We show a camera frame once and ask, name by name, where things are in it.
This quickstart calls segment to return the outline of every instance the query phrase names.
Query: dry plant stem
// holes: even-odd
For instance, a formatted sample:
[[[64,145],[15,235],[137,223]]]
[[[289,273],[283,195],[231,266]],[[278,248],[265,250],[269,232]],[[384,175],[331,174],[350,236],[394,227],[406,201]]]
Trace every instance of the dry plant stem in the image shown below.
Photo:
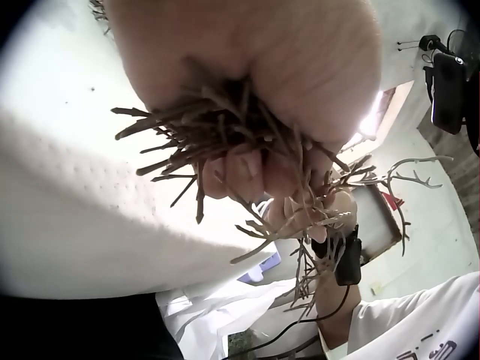
[[[453,160],[453,158],[449,157],[449,156],[434,156],[434,157],[428,157],[428,158],[424,158],[424,159],[408,158],[408,159],[400,160],[400,161],[396,162],[395,164],[393,164],[392,167],[390,168],[390,170],[387,172],[387,180],[386,180],[387,181],[387,189],[388,189],[388,192],[389,192],[390,196],[392,197],[392,199],[395,199],[395,196],[394,196],[393,191],[392,191],[392,186],[391,186],[392,173],[396,168],[398,168],[400,165],[408,163],[408,162],[414,162],[414,163],[417,164],[417,163],[421,163],[421,162],[429,162],[429,161],[435,161],[435,160],[450,160],[451,161],[451,160]],[[422,185],[428,185],[429,180],[430,180],[430,178],[428,178],[427,181],[420,182],[420,183]],[[420,179],[418,178],[418,176],[416,176],[416,179],[412,180],[412,181],[419,182]],[[398,214],[400,215],[400,219],[402,221],[402,256],[404,256],[405,255],[405,239],[408,238],[408,235],[406,234],[407,225],[406,225],[405,216],[403,215],[403,211],[401,210],[401,207],[397,206],[397,210],[398,210]]]
[[[195,175],[185,186],[185,188],[181,191],[181,193],[176,197],[176,199],[170,204],[170,207],[174,207],[175,204],[180,200],[180,198],[187,192],[187,190],[193,185],[194,182],[197,181],[197,176]]]
[[[129,115],[132,117],[140,117],[134,124],[127,127],[116,135],[116,139],[120,139],[144,130],[154,130],[157,134],[166,136],[168,142],[161,146],[145,149],[142,153],[147,153],[166,148],[177,148],[173,155],[164,161],[137,170],[138,175],[145,175],[157,169],[163,169],[161,176],[153,178],[152,181],[190,178],[190,182],[183,191],[174,200],[171,206],[185,194],[185,192],[198,182],[197,191],[197,216],[198,223],[204,216],[203,210],[203,178],[202,168],[207,159],[215,159],[225,155],[227,151],[232,150],[237,145],[249,144],[249,149],[266,149],[268,152],[277,153],[287,158],[292,164],[297,180],[297,189],[292,199],[299,200],[301,196],[300,209],[298,211],[306,211],[309,218],[309,226],[304,229],[297,229],[295,233],[282,235],[284,230],[293,221],[293,218],[286,220],[286,223],[279,229],[274,231],[272,227],[262,219],[252,209],[252,204],[242,199],[241,196],[231,188],[224,178],[220,177],[218,172],[215,173],[217,179],[224,184],[228,191],[233,194],[234,199],[240,203],[255,220],[247,220],[247,227],[236,225],[236,228],[244,234],[255,238],[262,239],[263,242],[256,249],[247,254],[232,259],[231,263],[236,264],[243,261],[264,249],[271,242],[278,239],[287,239],[299,236],[299,247],[294,253],[298,256],[298,268],[296,273],[296,287],[291,291],[295,291],[295,301],[309,297],[309,284],[314,279],[321,280],[325,271],[335,270],[339,259],[345,251],[345,241],[343,246],[338,249],[338,241],[341,233],[341,220],[345,216],[351,216],[351,213],[338,213],[324,208],[323,201],[329,199],[341,188],[365,186],[371,183],[384,183],[391,196],[392,190],[390,186],[391,179],[402,179],[421,183],[427,187],[436,188],[438,185],[430,185],[429,179],[421,181],[416,172],[415,178],[404,178],[400,174],[393,175],[396,167],[404,162],[409,161],[433,161],[432,159],[406,159],[402,162],[394,164],[392,169],[384,177],[371,179],[369,174],[375,168],[373,166],[362,167],[369,156],[364,157],[350,168],[340,161],[337,156],[325,149],[322,144],[315,142],[305,135],[300,134],[299,129],[294,126],[293,130],[287,129],[274,115],[267,109],[261,100],[259,100],[252,92],[252,85],[248,79],[237,82],[220,82],[203,66],[193,60],[188,60],[189,66],[194,70],[196,78],[201,86],[185,87],[185,98],[181,99],[180,105],[168,108],[163,111],[155,110],[151,113],[136,108],[114,108],[112,111],[117,114]],[[308,164],[303,163],[303,152],[315,147],[322,151],[330,160],[339,165],[345,175],[340,180],[331,181],[330,172],[326,172],[324,184],[320,189],[320,194],[315,197],[310,187],[310,179],[312,170]],[[186,165],[196,167],[197,175],[176,175],[174,172]],[[349,180],[356,175],[363,175],[361,181],[351,182]],[[408,224],[403,218],[403,213],[399,210],[403,225],[403,240],[406,237],[405,226]],[[320,218],[314,222],[312,216]],[[327,240],[327,256],[320,260],[314,260],[306,244],[309,244],[308,229],[312,226],[327,226],[329,235],[337,236],[334,251],[330,248],[330,239]],[[338,252],[337,260],[334,260],[334,254]],[[304,316],[312,309],[312,302],[305,307]]]
[[[204,171],[205,160],[199,161],[197,163],[198,169],[198,190],[197,190],[197,224],[200,224],[202,219],[204,218],[204,198],[205,198],[205,191],[204,191]]]
[[[427,157],[427,158],[407,158],[407,159],[403,159],[403,160],[400,160],[400,161],[397,161],[396,163],[394,163],[391,166],[391,168],[389,169],[389,171],[387,172],[387,174],[382,176],[382,177],[377,177],[377,178],[373,178],[373,179],[366,179],[366,180],[363,180],[363,181],[358,181],[358,182],[353,182],[353,183],[345,183],[343,185],[344,186],[359,187],[359,186],[373,185],[373,184],[381,183],[382,185],[384,185],[388,189],[388,193],[390,194],[392,199],[395,199],[395,196],[394,196],[394,193],[393,193],[393,190],[392,190],[392,185],[391,185],[392,179],[412,181],[412,182],[416,182],[418,184],[421,184],[421,185],[423,185],[423,186],[425,186],[429,189],[438,189],[438,188],[442,187],[442,184],[430,185],[429,184],[430,177],[428,177],[427,180],[422,181],[419,178],[419,176],[418,176],[418,174],[415,170],[413,171],[414,176],[415,176],[414,178],[407,178],[407,177],[401,176],[398,172],[396,173],[396,175],[392,175],[393,172],[402,164],[409,163],[409,162],[414,162],[414,163],[432,162],[432,161],[436,161],[436,160],[450,160],[451,161],[451,160],[453,160],[453,158],[450,157],[450,156],[433,156],[433,157]],[[405,255],[405,247],[406,247],[405,240],[409,239],[408,235],[406,234],[406,227],[409,223],[407,221],[405,221],[405,216],[404,216],[403,211],[402,211],[400,206],[397,207],[397,210],[398,210],[398,214],[400,216],[400,220],[401,220],[401,223],[402,223],[402,238],[401,238],[401,241],[402,241],[402,256],[404,256]]]

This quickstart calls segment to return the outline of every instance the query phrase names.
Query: purple plastic stool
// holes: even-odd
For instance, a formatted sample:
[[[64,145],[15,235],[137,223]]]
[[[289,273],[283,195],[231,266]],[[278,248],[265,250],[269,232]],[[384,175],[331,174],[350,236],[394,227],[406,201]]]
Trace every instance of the purple plastic stool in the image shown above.
[[[251,268],[246,274],[238,278],[243,283],[258,283],[264,279],[263,272],[280,264],[282,259],[278,251],[266,259],[263,263]]]

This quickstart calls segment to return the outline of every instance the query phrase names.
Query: fingernail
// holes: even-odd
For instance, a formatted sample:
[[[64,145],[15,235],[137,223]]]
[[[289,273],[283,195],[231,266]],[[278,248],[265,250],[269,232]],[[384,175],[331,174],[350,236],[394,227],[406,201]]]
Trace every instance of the fingernail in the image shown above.
[[[247,179],[252,179],[260,171],[259,164],[252,158],[252,156],[239,156],[238,166],[240,176]]]
[[[218,159],[213,160],[210,165],[212,166],[213,171],[216,171],[220,176],[225,176],[225,158],[219,157]]]

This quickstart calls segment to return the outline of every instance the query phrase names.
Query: light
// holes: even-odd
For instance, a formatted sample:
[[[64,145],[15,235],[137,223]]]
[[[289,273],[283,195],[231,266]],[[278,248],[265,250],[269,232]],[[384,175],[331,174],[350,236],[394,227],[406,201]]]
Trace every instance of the light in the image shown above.
[[[350,141],[343,145],[342,149],[351,148],[352,146],[360,143],[362,141],[362,136],[368,136],[371,138],[375,137],[378,130],[377,112],[380,107],[383,94],[383,91],[378,92],[375,100],[373,101],[369,114],[360,123],[359,132],[355,133]]]
[[[367,136],[375,136],[378,128],[378,118],[377,112],[380,107],[380,101],[382,100],[383,91],[380,91],[375,100],[373,101],[372,108],[370,113],[361,121],[360,123],[360,132]]]

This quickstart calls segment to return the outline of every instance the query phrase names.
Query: white shirt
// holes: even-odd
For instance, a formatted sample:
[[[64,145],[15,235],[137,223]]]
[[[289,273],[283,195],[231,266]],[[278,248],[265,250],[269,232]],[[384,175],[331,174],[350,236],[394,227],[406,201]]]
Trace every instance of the white shirt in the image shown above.
[[[456,360],[479,337],[479,273],[354,310],[344,360]]]

